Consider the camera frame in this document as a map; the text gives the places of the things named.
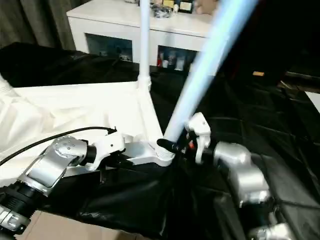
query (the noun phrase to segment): black cloth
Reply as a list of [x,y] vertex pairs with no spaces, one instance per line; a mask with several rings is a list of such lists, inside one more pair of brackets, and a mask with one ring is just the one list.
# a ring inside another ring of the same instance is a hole
[[[138,75],[136,64],[23,44],[0,50],[0,63],[14,87],[125,82]],[[185,79],[151,69],[151,97],[163,131]],[[320,239],[320,115],[307,95],[218,77],[197,111],[212,138],[253,153],[297,239]],[[149,163],[63,178],[41,209],[152,239],[245,239],[220,173],[179,157],[169,167]]]

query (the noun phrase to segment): floor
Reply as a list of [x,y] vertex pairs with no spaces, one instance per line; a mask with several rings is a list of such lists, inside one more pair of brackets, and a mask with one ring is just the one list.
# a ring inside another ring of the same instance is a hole
[[31,223],[17,240],[147,240],[141,235],[81,223],[36,211]]

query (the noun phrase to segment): curtain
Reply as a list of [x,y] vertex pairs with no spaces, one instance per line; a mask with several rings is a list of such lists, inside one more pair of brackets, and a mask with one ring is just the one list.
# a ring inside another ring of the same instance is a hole
[[0,48],[14,42],[74,50],[67,11],[90,0],[0,0]]

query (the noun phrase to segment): robotic arm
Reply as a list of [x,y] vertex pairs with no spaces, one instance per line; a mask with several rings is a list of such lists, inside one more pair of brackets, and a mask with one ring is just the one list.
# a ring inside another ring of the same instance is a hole
[[[211,159],[226,176],[249,239],[294,240],[264,174],[252,162],[250,151],[240,144],[211,143],[211,130],[202,113],[196,113],[185,129],[187,133],[182,144],[166,139],[159,139],[157,144],[172,153],[194,159],[199,165],[204,159]],[[208,148],[210,143],[214,151]],[[67,167],[81,165],[90,172],[95,171],[105,158],[125,152],[125,146],[123,136],[117,131],[93,145],[68,135],[55,139],[15,183],[0,189],[4,193],[0,198],[0,240],[14,239],[15,234],[24,232],[30,217],[65,175]]]
[[0,240],[15,239],[14,235],[24,232],[30,217],[65,175],[67,167],[82,165],[93,172],[103,159],[124,149],[124,138],[117,131],[93,145],[68,135],[55,139],[15,183],[1,189]]

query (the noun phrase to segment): white shelf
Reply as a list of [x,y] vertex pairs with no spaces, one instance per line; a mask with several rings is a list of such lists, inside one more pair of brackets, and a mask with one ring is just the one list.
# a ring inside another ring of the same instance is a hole
[[[68,17],[140,27],[140,8],[124,0],[92,0],[67,12]],[[169,18],[150,17],[150,29],[205,38],[212,15],[172,14]]]

